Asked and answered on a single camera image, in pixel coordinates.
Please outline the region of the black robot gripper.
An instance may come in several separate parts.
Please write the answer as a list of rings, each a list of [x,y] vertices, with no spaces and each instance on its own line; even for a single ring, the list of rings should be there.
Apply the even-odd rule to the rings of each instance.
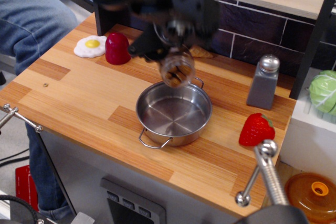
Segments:
[[[151,23],[128,47],[131,57],[160,62],[168,47],[209,43],[219,28],[215,0],[133,0],[130,10]]]

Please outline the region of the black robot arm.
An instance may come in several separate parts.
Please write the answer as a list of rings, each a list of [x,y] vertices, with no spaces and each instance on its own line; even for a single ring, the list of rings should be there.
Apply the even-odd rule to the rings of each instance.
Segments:
[[[161,61],[172,48],[206,45],[219,28],[215,0],[93,0],[108,11],[127,8],[149,23],[128,47],[131,56]]]

